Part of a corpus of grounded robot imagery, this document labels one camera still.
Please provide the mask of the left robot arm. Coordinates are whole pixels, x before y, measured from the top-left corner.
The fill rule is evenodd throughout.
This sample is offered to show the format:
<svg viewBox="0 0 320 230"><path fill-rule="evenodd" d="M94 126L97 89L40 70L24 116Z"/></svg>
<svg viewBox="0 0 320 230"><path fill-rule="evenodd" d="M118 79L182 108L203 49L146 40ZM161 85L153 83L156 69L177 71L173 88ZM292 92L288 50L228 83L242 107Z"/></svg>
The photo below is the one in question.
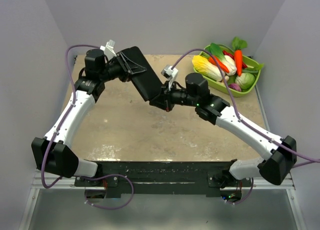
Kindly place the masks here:
<svg viewBox="0 0 320 230"><path fill-rule="evenodd" d="M99 186L104 180L99 165L79 158L71 150L75 133L105 90L106 82L114 79L131 81L147 101L152 95L145 82L152 72L150 64L136 46L118 53L112 53L110 48L103 46L88 50L78 79L71 81L72 93L66 107L44 137L36 137L31 143L36 168L41 174L86 177L92 186Z"/></svg>

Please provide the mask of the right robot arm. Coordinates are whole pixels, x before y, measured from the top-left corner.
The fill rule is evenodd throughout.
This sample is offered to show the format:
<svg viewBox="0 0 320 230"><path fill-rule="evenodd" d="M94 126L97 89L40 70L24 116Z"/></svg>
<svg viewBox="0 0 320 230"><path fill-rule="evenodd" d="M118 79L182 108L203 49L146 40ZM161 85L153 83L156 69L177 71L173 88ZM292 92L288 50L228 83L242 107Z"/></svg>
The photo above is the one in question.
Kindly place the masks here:
<svg viewBox="0 0 320 230"><path fill-rule="evenodd" d="M169 82L159 79L151 82L151 106L171 111L174 105L195 108L203 120L221 127L241 139L258 154L251 160L233 160L228 168L214 176L224 188L233 187L245 178L262 177L269 183L279 186L286 178L297 158L296 140L290 136L282 138L237 116L235 108L219 96L210 93L208 81L199 73L190 73L185 78L186 87L169 88Z"/></svg>

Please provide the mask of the black tool case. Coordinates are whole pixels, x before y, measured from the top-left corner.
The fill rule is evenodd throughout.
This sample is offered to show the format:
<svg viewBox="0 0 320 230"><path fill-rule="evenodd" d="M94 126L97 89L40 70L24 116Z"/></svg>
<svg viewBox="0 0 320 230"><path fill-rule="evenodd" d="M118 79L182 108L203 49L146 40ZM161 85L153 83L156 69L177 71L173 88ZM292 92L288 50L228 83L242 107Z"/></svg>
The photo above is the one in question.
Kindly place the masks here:
<svg viewBox="0 0 320 230"><path fill-rule="evenodd" d="M137 46L122 50L130 60L146 68L146 72L131 74L131 82L144 101L150 101L160 94L162 82Z"/></svg>

